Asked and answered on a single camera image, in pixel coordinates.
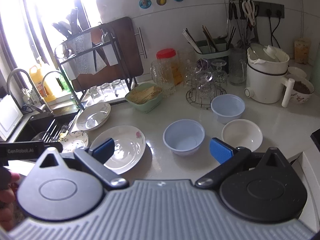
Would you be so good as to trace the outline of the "person's left hand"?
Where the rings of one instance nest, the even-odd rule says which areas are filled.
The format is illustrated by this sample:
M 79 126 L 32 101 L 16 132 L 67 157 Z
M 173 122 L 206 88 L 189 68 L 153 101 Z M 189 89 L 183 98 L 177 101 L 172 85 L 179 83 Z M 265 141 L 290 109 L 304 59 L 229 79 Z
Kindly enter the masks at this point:
M 0 221 L 1 227 L 10 231 L 14 227 L 14 202 L 15 194 L 11 188 L 1 191 L 1 202 L 4 206 L 1 208 Z

